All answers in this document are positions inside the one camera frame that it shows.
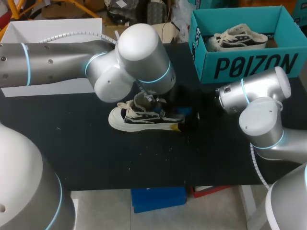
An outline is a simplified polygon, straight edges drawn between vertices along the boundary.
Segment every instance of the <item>cardboard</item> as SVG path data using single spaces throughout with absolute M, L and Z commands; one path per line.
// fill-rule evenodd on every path
M 84 5 L 89 10 L 93 12 L 97 12 L 105 8 L 105 1 L 104 0 L 85 0 Z
M 119 35 L 121 35 L 127 28 L 128 26 L 125 26 L 125 25 L 109 25 L 105 27 L 104 34 L 117 40 L 115 31 L 117 30 Z
M 240 23 L 274 39 L 278 47 L 207 52 L 205 42 L 211 36 Z M 289 78 L 295 78 L 307 58 L 307 38 L 283 6 L 195 10 L 189 47 L 202 83 L 233 82 L 274 66 L 281 66 Z
M 2 43 L 36 43 L 48 37 L 73 31 L 102 33 L 102 20 L 65 19 L 10 22 Z M 88 35 L 78 35 L 55 40 L 52 43 L 89 42 L 99 39 Z M 31 85 L 2 88 L 6 97 L 53 95 L 94 92 L 88 79 L 73 79 L 48 85 Z
M 76 0 L 84 6 L 83 0 Z M 44 18 L 77 18 L 84 15 L 85 12 L 76 7 L 70 2 L 52 3 L 49 6 L 43 7 L 42 16 Z

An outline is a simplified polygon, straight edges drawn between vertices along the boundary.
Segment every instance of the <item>black tabletop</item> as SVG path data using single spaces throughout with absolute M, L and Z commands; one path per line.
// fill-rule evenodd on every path
M 179 84 L 204 92 L 220 86 L 200 84 L 187 44 L 166 50 Z M 307 129 L 306 92 L 298 78 L 290 84 L 283 126 Z M 203 130 L 188 136 L 162 130 L 126 133 L 108 124 L 115 106 L 94 93 L 5 98 L 0 91 L 0 121 L 38 146 L 68 190 L 261 184 L 238 116 L 222 116 L 211 136 Z M 256 158 L 268 183 L 298 166 Z

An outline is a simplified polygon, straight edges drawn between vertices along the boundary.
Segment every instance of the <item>white sneaker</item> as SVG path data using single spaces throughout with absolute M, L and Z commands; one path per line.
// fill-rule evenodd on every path
M 163 129 L 178 131 L 178 123 L 184 117 L 170 118 L 152 111 L 151 103 L 142 93 L 134 96 L 134 100 L 118 103 L 109 114 L 109 124 L 125 132 L 137 132 L 146 129 Z
M 209 52 L 264 49 L 267 41 L 266 35 L 252 31 L 246 24 L 240 24 L 209 38 L 206 47 Z

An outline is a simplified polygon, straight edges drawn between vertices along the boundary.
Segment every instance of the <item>shoe box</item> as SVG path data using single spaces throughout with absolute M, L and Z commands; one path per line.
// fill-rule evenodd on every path
M 241 23 L 267 35 L 265 49 L 207 51 L 211 36 Z M 307 58 L 307 38 L 283 6 L 194 10 L 189 47 L 202 83 L 233 82 L 275 66 L 295 78 Z

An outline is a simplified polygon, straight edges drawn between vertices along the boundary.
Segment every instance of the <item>cable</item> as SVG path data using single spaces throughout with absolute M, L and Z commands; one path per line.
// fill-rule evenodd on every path
M 255 158 L 255 152 L 254 152 L 254 147 L 253 145 L 250 143 L 250 153 L 251 153 L 251 158 L 253 160 L 253 163 L 254 163 L 254 167 L 256 169 L 256 172 L 257 172 L 257 175 L 259 177 L 259 179 L 261 180 L 261 182 L 263 183 L 263 185 L 269 190 L 270 189 L 270 186 L 268 185 L 268 183 L 265 181 L 265 179 L 263 178 L 259 168 L 258 168 L 258 165 L 257 165 L 257 161 L 256 161 L 256 158 Z
M 93 33 L 93 32 L 87 32 L 87 31 L 76 31 L 76 32 L 70 32 L 70 33 L 64 33 L 64 34 L 60 34 L 54 37 L 49 37 L 46 38 L 44 40 L 39 41 L 38 43 L 48 43 L 51 41 L 55 41 L 64 37 L 70 37 L 70 36 L 77 36 L 77 35 L 90 35 L 90 36 L 96 36 L 96 37 L 100 37 L 102 40 L 106 41 L 106 42 L 110 42 L 113 44 L 116 44 L 117 41 L 114 40 L 113 38 L 110 38 L 109 36 L 106 36 L 104 34 L 99 34 L 99 33 Z

